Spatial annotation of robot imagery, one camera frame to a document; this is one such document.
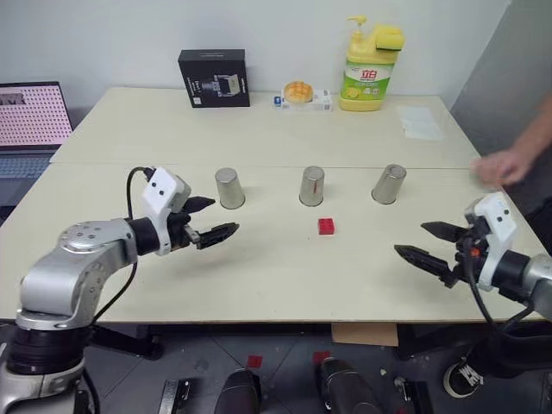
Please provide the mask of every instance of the red lego brick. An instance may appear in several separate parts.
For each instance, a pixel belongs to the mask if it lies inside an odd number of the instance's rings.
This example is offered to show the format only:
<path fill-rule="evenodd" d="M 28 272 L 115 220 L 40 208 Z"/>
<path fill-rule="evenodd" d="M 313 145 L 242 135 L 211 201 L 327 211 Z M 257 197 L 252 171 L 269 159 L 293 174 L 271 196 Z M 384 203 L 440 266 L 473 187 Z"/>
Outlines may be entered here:
<path fill-rule="evenodd" d="M 319 235 L 333 235 L 336 232 L 336 226 L 332 218 L 319 218 L 318 219 L 318 234 Z"/>
<path fill-rule="evenodd" d="M 262 365 L 262 356 L 250 355 L 248 357 L 248 368 L 260 368 Z"/>
<path fill-rule="evenodd" d="M 312 354 L 312 362 L 315 365 L 322 364 L 322 361 L 324 361 L 326 358 L 329 358 L 330 356 L 330 351 L 317 351 Z"/>

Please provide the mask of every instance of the paper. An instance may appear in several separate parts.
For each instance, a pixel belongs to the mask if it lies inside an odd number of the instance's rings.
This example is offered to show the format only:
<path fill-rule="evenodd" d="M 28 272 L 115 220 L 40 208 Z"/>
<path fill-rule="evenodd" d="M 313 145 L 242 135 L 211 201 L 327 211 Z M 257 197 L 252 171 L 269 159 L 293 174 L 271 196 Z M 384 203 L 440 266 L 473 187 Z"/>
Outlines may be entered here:
<path fill-rule="evenodd" d="M 444 140 L 445 137 L 429 108 L 399 106 L 397 111 L 403 123 L 406 138 L 426 141 Z"/>

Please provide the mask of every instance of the green label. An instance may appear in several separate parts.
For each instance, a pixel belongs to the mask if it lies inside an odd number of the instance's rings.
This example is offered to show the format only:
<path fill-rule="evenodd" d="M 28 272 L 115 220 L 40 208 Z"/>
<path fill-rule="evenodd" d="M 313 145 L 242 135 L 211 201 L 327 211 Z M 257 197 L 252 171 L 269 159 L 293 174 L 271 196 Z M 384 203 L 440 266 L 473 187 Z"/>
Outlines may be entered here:
<path fill-rule="evenodd" d="M 394 65 L 362 64 L 347 61 L 341 97 L 356 101 L 383 99 Z"/>

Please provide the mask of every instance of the cable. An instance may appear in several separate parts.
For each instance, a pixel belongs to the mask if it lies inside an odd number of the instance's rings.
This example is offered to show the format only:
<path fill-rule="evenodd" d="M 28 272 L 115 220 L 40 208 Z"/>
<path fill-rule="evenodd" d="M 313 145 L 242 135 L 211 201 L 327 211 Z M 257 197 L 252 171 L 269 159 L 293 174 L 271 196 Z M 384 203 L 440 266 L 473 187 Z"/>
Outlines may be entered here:
<path fill-rule="evenodd" d="M 506 322 L 504 322 L 504 324 L 500 327 L 500 332 L 503 332 L 503 333 L 508 332 L 516 323 L 521 321 L 524 317 L 527 317 L 528 315 L 530 315 L 534 310 L 535 310 L 535 306 L 533 305 L 532 302 L 529 302 L 525 309 L 523 309 L 521 312 L 517 313 L 516 315 L 508 319 Z"/>
<path fill-rule="evenodd" d="M 132 215 L 132 199 L 130 197 L 130 186 L 132 185 L 132 178 L 135 176 L 136 173 L 139 171 L 142 171 L 146 173 L 146 168 L 143 166 L 136 166 L 132 170 L 130 170 L 129 175 L 127 177 L 127 211 L 129 212 L 129 219 L 133 219 Z"/>
<path fill-rule="evenodd" d="M 101 414 L 100 411 L 100 397 L 97 395 L 97 389 L 94 385 L 94 382 L 92 381 L 91 376 L 88 374 L 88 371 L 83 371 L 83 377 L 85 378 L 86 386 L 88 386 L 88 390 L 90 391 L 90 394 L 92 396 L 92 405 L 94 406 L 94 414 Z"/>
<path fill-rule="evenodd" d="M 96 323 L 97 320 L 102 317 L 102 315 L 127 291 L 130 284 L 135 278 L 136 270 L 138 269 L 138 262 L 135 262 L 134 265 L 132 265 L 132 270 L 130 271 L 129 279 L 127 280 L 127 283 L 124 284 L 124 286 L 121 288 L 119 292 L 107 303 L 105 306 L 94 316 L 94 319 L 92 319 L 92 324 Z"/>
<path fill-rule="evenodd" d="M 153 168 L 147 168 L 144 166 L 136 166 L 132 170 L 130 170 L 129 175 L 127 177 L 127 211 L 129 215 L 129 219 L 132 220 L 133 214 L 132 214 L 132 197 L 130 196 L 130 187 L 132 185 L 132 178 L 135 176 L 136 173 L 139 171 L 142 171 L 144 175 L 146 176 L 146 179 L 149 181 L 151 177 L 154 175 L 155 170 Z M 127 291 L 132 281 L 135 279 L 136 271 L 138 270 L 138 262 L 135 262 L 132 265 L 132 270 L 130 271 L 129 279 L 124 284 L 124 286 L 121 288 L 119 292 L 94 316 L 92 319 L 92 324 L 96 323 L 97 320 L 102 317 L 102 315 Z"/>
<path fill-rule="evenodd" d="M 472 238 L 466 237 L 462 243 L 462 248 L 464 250 L 464 273 L 467 276 L 467 282 L 469 284 L 470 289 L 472 290 L 472 294 L 474 295 L 475 303 L 480 308 L 481 313 L 483 314 L 483 317 L 489 323 L 494 329 L 497 328 L 497 324 L 494 322 L 494 320 L 491 317 L 491 314 L 487 310 L 485 303 L 483 302 L 483 298 L 480 295 L 480 291 L 477 287 L 477 284 L 475 282 L 475 276 L 474 276 L 474 258 L 472 257 Z"/>
<path fill-rule="evenodd" d="M 500 328 L 494 322 L 494 320 L 491 317 L 491 314 L 489 313 L 488 309 L 485 306 L 485 303 L 483 302 L 483 298 L 480 295 L 480 291 L 477 287 L 477 284 L 475 282 L 474 277 L 474 258 L 471 255 L 472 250 L 472 239 L 470 237 L 466 237 L 462 243 L 462 249 L 464 252 L 464 273 L 467 276 L 467 281 L 469 284 L 469 287 L 472 290 L 472 294 L 474 295 L 475 302 L 477 303 L 477 306 L 480 308 L 481 314 L 495 330 L 497 330 L 502 336 L 506 336 L 510 341 L 513 342 L 547 342 L 552 341 L 552 336 L 544 335 L 544 336 L 514 336 L 508 333 L 509 330 L 512 330 L 512 328 L 520 322 L 523 318 L 527 317 L 535 308 L 531 302 L 528 303 L 527 307 L 523 310 L 521 310 L 519 313 L 508 319 Z"/>

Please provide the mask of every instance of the gray wall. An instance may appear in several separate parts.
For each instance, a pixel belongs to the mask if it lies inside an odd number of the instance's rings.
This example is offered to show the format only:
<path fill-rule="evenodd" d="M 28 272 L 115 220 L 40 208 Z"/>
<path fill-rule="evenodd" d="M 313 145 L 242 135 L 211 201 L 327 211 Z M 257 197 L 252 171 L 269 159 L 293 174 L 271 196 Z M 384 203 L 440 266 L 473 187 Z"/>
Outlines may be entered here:
<path fill-rule="evenodd" d="M 82 117 L 111 86 L 183 88 L 182 48 L 245 48 L 252 91 L 338 91 L 353 22 L 406 35 L 391 93 L 450 108 L 510 0 L 0 0 L 0 83 L 59 80 Z"/>
<path fill-rule="evenodd" d="M 509 147 L 552 87 L 552 1 L 514 0 L 452 114 L 481 154 Z M 524 212 L 552 197 L 552 150 L 507 189 Z"/>

